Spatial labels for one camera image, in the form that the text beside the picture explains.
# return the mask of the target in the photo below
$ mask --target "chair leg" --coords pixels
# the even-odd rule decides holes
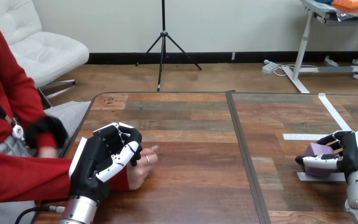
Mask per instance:
[[[63,85],[68,85],[68,84],[72,84],[74,85],[76,83],[76,81],[74,79],[70,79],[70,80],[65,80],[65,81],[60,81],[60,82],[52,82],[52,83],[49,83],[47,85],[44,85],[41,87],[41,90],[49,90],[51,88],[56,88],[56,87],[60,87],[60,86],[63,86]]]
[[[53,82],[40,87],[45,96],[53,97],[75,86],[75,80]]]
[[[42,90],[40,88],[38,88],[39,94],[41,95],[42,101],[43,103],[47,104],[47,106],[49,108],[52,108],[53,105],[51,105],[51,103],[49,102],[49,100],[47,99],[47,97],[43,94]]]

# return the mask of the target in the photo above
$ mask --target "wood grain tabletop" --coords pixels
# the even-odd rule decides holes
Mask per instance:
[[[143,147],[160,145],[158,165],[140,190],[111,192],[94,224],[259,223],[225,93],[99,95],[66,157],[119,121],[141,132]],[[58,220],[41,213],[35,223]]]
[[[358,130],[358,96],[326,96],[348,126]],[[284,133],[330,134],[341,130],[318,95],[233,95],[271,223],[352,224],[344,212],[345,182],[302,182],[294,158],[311,140]]]
[[[97,96],[66,157],[73,157],[81,137],[119,121],[142,133],[143,147],[160,148],[158,165],[142,188],[111,192],[94,223],[258,224],[260,211],[251,191],[257,182],[266,223],[352,224],[344,212],[345,182],[302,182],[297,176],[303,168],[294,158],[315,141],[283,138],[285,133],[340,130],[318,95],[230,94],[232,100],[225,93]],[[326,97],[357,131],[358,96]],[[245,141],[237,138],[238,127]],[[241,144],[247,146],[251,162],[243,159]],[[245,165],[250,163],[256,180],[248,180]],[[59,219],[58,214],[41,213],[35,223],[56,224]]]

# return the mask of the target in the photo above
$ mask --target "black baseboard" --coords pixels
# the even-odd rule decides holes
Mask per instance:
[[[189,53],[196,63],[262,63],[265,59],[273,62],[295,62],[297,51],[273,52],[236,52],[231,60],[232,52]],[[336,62],[351,62],[358,58],[358,51],[308,51],[303,62],[322,62],[329,55]],[[143,53],[90,53],[87,64],[136,64]],[[149,53],[142,64],[159,64],[160,53]],[[168,53],[164,60],[167,64],[189,64],[187,57],[181,53]]]

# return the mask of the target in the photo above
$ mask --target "white wall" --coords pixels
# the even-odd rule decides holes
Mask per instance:
[[[34,4],[44,31],[81,41],[90,52],[145,52],[162,29],[160,0]],[[169,35],[188,52],[297,51],[307,19],[299,0],[166,0],[165,9]],[[357,51],[358,27],[314,20],[308,50]],[[169,42],[167,51],[178,50]]]

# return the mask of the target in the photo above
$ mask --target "person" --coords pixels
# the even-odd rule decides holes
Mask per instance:
[[[33,207],[35,200],[68,197],[71,160],[57,158],[57,149],[65,141],[63,126],[71,127],[72,133],[77,127],[66,124],[65,119],[62,124],[46,115],[33,80],[17,64],[1,32],[0,108],[7,115],[5,119],[0,111],[0,224],[8,224],[23,210]],[[65,107],[55,111],[65,114]],[[26,138],[30,136],[27,143],[35,148],[36,157],[20,139],[13,137],[14,114]],[[157,148],[143,149],[136,167],[127,166],[114,176],[112,190],[138,189],[156,165]],[[21,223],[30,223],[31,219],[32,216],[25,216]]]

